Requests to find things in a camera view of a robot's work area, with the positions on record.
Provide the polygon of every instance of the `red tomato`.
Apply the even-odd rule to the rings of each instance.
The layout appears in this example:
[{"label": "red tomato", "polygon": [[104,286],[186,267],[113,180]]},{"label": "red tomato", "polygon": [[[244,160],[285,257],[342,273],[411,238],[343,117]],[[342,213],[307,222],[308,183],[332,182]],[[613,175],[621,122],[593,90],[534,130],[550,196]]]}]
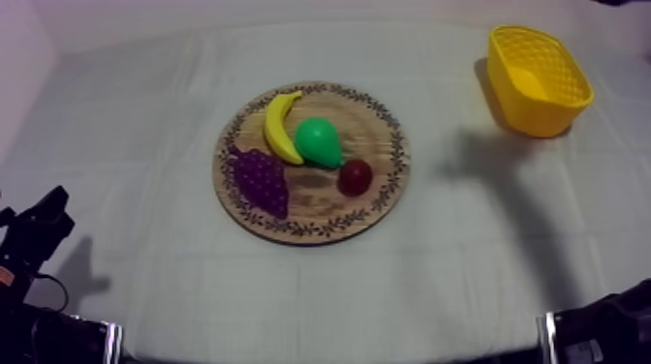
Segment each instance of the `red tomato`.
[{"label": "red tomato", "polygon": [[363,160],[350,160],[339,169],[339,191],[346,196],[359,196],[371,186],[373,170]]}]

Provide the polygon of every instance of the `toy fruit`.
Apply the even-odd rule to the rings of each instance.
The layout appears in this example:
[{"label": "toy fruit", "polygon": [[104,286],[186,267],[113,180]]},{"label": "toy fruit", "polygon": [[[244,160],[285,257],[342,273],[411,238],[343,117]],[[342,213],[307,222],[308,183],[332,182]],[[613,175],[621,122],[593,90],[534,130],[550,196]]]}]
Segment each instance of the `toy fruit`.
[{"label": "toy fruit", "polygon": [[266,119],[264,120],[264,137],[271,150],[283,161],[293,165],[302,165],[303,158],[298,154],[292,140],[285,132],[283,123],[292,103],[301,96],[303,96],[302,91],[276,95],[266,107]]},{"label": "toy fruit", "polygon": [[258,149],[241,152],[234,148],[232,152],[237,157],[231,163],[239,191],[262,211],[286,219],[290,194],[283,175],[283,163]]},{"label": "toy fruit", "polygon": [[350,160],[339,169],[337,187],[346,196],[359,196],[368,191],[373,180],[373,170],[363,160]]},{"label": "toy fruit", "polygon": [[328,168],[342,165],[339,136],[326,119],[311,118],[300,124],[296,129],[294,144],[305,159]]}]

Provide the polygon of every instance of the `yellow banana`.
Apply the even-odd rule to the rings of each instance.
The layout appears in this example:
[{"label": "yellow banana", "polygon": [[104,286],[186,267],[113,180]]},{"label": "yellow banana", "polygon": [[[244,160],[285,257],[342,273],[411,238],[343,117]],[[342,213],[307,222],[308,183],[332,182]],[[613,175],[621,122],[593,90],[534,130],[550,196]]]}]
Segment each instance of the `yellow banana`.
[{"label": "yellow banana", "polygon": [[278,157],[293,165],[302,165],[303,157],[298,154],[283,123],[292,103],[301,96],[303,96],[302,91],[276,95],[266,107],[266,120],[264,121],[264,137],[269,146]]}]

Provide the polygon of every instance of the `wooden plate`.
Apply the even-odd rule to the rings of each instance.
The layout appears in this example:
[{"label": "wooden plate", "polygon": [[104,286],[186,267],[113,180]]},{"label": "wooden plate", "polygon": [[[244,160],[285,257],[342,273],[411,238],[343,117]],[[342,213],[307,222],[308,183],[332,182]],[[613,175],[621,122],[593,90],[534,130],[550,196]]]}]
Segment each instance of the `wooden plate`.
[{"label": "wooden plate", "polygon": [[[359,158],[372,168],[370,189],[345,197],[336,187],[337,170],[285,167],[290,192],[289,217],[279,220],[253,207],[233,183],[230,147],[258,148],[271,154],[263,136],[267,104],[279,93],[303,91],[285,119],[292,139],[310,117],[324,117],[337,129],[344,160]],[[370,228],[398,201],[409,179],[409,143],[388,109],[366,93],[340,84],[301,82],[265,92],[243,107],[226,126],[213,156],[212,180],[217,197],[243,227],[269,240],[292,245],[341,241]]]}]

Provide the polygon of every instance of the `plastic basket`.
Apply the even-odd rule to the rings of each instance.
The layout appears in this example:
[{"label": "plastic basket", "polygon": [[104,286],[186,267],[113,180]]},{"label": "plastic basket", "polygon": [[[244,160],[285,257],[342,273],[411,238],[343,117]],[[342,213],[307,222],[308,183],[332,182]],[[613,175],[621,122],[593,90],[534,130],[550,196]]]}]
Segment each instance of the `plastic basket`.
[{"label": "plastic basket", "polygon": [[594,98],[563,44],[535,29],[495,27],[487,64],[507,123],[532,137],[563,133]]}]

